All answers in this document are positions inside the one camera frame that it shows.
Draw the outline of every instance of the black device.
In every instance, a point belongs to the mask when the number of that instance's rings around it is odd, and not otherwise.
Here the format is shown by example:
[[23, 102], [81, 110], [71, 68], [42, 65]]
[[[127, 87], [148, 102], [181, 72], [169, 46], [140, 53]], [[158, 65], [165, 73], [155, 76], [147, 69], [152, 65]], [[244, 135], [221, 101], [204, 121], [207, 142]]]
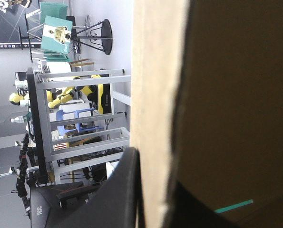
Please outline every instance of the black device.
[[[31, 6], [25, 11], [30, 13], [39, 8], [37, 0], [33, 0]], [[21, 14], [22, 6], [13, 5], [8, 8], [6, 13], [0, 11], [0, 49], [16, 49], [16, 48], [40, 48], [40, 42], [35, 39], [28, 42], [24, 42], [21, 46], [20, 39], [18, 37], [17, 27], [20, 26], [26, 32], [24, 15]]]

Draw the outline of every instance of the floor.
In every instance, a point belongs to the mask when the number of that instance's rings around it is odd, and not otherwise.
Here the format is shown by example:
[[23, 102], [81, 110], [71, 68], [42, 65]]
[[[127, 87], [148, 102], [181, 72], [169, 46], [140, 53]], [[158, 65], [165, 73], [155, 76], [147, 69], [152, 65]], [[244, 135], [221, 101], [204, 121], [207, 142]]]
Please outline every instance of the floor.
[[[132, 38], [132, 0], [73, 0], [72, 14], [77, 17], [77, 23], [84, 24], [84, 18], [88, 14], [91, 23], [97, 23], [103, 19], [109, 19], [113, 30], [113, 49], [109, 56], [97, 50], [83, 47], [81, 58], [90, 58], [94, 61], [94, 69], [123, 68], [126, 75], [131, 73], [131, 38]], [[116, 85], [116, 90], [130, 95], [130, 84]], [[116, 101], [116, 111], [127, 111], [129, 107]], [[129, 129], [127, 119], [117, 119], [110, 124], [110, 128], [125, 126]], [[0, 173], [8, 172], [18, 160], [19, 149], [8, 147], [0, 149]], [[24, 207], [21, 199], [16, 194], [10, 194], [15, 189], [16, 178], [8, 176], [0, 180], [0, 228], [29, 228], [29, 219], [24, 216]]]

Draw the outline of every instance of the yellow robot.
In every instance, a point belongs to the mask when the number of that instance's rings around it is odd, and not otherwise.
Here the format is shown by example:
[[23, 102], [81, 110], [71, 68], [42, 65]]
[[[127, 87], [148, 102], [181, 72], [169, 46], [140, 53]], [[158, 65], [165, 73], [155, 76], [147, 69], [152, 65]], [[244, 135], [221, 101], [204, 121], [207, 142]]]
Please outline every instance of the yellow robot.
[[67, 30], [66, 26], [56, 27], [56, 29], [49, 30], [50, 34], [54, 34], [55, 40], [61, 44], [65, 44], [65, 42], [70, 42], [70, 34], [71, 32]]
[[[47, 101], [51, 102], [53, 101], [53, 93], [50, 91], [46, 91], [47, 94]], [[29, 94], [20, 94], [20, 93], [12, 93], [9, 96], [9, 102], [13, 105], [20, 105], [20, 101], [28, 101], [29, 100]]]
[[[99, 78], [100, 75], [92, 75], [91, 78]], [[111, 98], [109, 84], [86, 85], [77, 87], [67, 87], [55, 100], [48, 103], [49, 108], [54, 108], [59, 104], [64, 104], [74, 98], [77, 91], [85, 94], [89, 101], [93, 103], [93, 107], [98, 110], [100, 114], [111, 113]]]

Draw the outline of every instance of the humanoid robot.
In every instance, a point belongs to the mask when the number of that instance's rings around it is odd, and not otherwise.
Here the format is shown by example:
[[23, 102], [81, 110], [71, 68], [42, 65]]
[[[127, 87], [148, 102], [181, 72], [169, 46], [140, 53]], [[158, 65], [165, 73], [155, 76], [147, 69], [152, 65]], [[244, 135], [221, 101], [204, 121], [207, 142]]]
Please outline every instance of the humanoid robot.
[[32, 0], [0, 0], [0, 10], [4, 13], [13, 5], [21, 5], [24, 8], [28, 8], [31, 5]]
[[61, 44], [65, 44], [66, 41], [70, 42], [71, 32], [67, 30], [66, 26], [56, 27], [56, 29], [49, 30], [50, 34], [54, 34], [55, 40]]
[[[91, 78], [99, 78], [102, 76], [92, 75]], [[56, 91], [46, 91], [48, 107], [55, 108], [60, 104], [64, 104], [72, 100], [76, 92], [82, 92], [87, 97], [87, 99], [92, 102], [92, 106], [98, 110], [98, 113], [111, 113], [112, 110], [109, 84], [86, 85], [77, 87], [72, 86], [63, 88], [62, 90], [60, 89]], [[19, 89], [16, 93], [12, 93], [9, 96], [9, 102], [13, 105], [26, 106], [29, 102], [28, 89]]]

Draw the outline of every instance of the green shopping bag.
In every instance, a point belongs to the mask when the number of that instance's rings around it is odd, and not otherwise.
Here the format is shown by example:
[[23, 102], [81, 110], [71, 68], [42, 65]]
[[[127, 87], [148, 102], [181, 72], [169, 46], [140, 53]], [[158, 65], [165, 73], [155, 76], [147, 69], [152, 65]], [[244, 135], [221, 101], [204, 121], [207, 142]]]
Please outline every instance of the green shopping bag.
[[67, 55], [44, 54], [47, 62], [71, 62]]
[[67, 15], [67, 7], [68, 6], [63, 3], [40, 2], [40, 23], [43, 24], [45, 22], [46, 16], [65, 20]]

